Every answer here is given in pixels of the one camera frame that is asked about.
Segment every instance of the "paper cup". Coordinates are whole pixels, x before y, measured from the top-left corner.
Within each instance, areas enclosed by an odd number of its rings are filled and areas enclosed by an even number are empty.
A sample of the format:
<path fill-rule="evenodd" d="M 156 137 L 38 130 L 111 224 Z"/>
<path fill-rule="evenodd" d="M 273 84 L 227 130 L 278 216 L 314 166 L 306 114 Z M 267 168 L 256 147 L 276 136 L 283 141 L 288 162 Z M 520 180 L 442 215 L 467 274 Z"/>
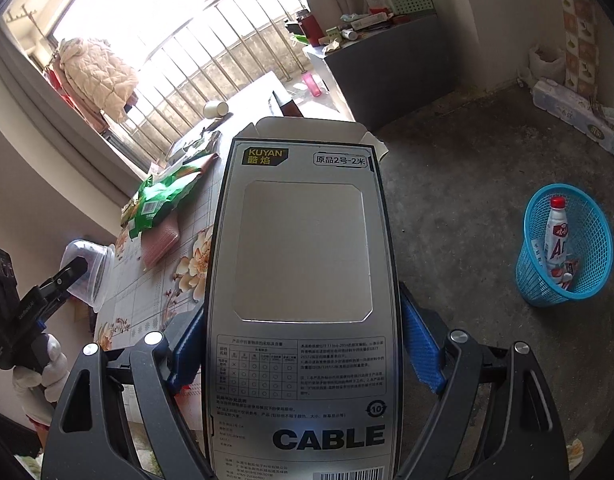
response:
<path fill-rule="evenodd" d="M 203 115 L 207 119 L 225 117 L 229 112 L 229 105 L 225 101 L 207 101 L 203 107 Z"/>

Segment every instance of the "red thermos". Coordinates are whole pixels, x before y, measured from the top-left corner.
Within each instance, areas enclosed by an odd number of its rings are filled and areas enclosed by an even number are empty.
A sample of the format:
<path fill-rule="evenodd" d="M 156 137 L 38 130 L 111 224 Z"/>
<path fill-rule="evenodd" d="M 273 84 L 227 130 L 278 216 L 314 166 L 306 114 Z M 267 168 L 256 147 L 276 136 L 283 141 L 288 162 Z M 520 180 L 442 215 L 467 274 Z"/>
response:
<path fill-rule="evenodd" d="M 309 44 L 311 46 L 320 46 L 319 39 L 325 36 L 325 33 L 316 21 L 315 16 L 309 10 L 303 9 L 296 13 L 296 20 L 307 37 Z"/>

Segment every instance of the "blue clamp pad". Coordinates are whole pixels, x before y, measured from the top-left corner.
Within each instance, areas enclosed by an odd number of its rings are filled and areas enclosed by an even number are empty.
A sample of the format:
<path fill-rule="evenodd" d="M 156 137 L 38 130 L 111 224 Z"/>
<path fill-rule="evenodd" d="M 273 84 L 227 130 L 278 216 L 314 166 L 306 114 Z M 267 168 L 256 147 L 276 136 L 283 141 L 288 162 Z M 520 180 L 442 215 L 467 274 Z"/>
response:
<path fill-rule="evenodd" d="M 187 322 L 188 317 L 181 314 L 177 314 L 174 320 L 179 316 L 183 322 Z M 177 394 L 183 386 L 193 383 L 203 364 L 205 358 L 204 323 L 205 310 L 202 307 L 196 308 L 189 325 L 183 329 L 171 352 L 169 365 L 171 373 L 167 378 L 167 387 L 172 394 Z"/>
<path fill-rule="evenodd" d="M 441 349 L 409 298 L 401 292 L 402 339 L 418 380 L 439 394 L 446 378 L 441 372 Z"/>

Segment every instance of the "hanging clothes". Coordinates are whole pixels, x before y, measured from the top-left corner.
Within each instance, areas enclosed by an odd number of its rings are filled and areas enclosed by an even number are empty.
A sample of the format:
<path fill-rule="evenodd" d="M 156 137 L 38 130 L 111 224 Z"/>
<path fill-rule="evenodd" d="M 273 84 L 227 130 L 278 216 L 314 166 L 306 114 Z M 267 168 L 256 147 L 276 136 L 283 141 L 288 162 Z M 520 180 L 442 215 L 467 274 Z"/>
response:
<path fill-rule="evenodd" d="M 87 121 L 89 126 L 94 128 L 99 134 L 106 132 L 109 129 L 109 124 L 104 120 L 100 113 L 100 108 L 97 108 L 89 99 L 82 97 L 69 83 L 65 72 L 60 68 L 60 55 L 56 54 L 52 64 L 53 72 L 60 83 L 60 86 L 65 93 L 71 98 L 76 108 Z"/>
<path fill-rule="evenodd" d="M 113 53 L 104 40 L 74 38 L 58 47 L 60 68 L 71 87 L 117 123 L 138 85 L 138 73 Z"/>
<path fill-rule="evenodd" d="M 45 79 L 47 79 L 47 81 L 49 81 L 50 85 L 53 86 L 53 89 L 58 92 L 58 95 L 62 97 L 62 100 L 65 101 L 66 104 L 72 107 L 75 111 L 78 111 L 78 108 L 76 108 L 76 105 L 74 104 L 73 100 L 71 99 L 71 97 L 69 97 L 69 94 L 62 87 L 60 81 L 58 81 L 58 76 L 56 76 L 56 73 L 51 68 L 47 67 L 44 70 L 44 77 Z"/>

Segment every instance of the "red bottle cap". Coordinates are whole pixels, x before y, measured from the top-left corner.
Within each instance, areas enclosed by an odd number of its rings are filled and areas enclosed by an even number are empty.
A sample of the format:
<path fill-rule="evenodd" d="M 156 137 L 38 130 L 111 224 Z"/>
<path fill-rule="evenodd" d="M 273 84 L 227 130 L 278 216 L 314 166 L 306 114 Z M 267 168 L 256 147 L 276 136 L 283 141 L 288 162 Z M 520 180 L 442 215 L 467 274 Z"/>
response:
<path fill-rule="evenodd" d="M 553 209 L 565 209 L 565 197 L 553 196 L 549 200 L 549 205 L 552 206 Z"/>

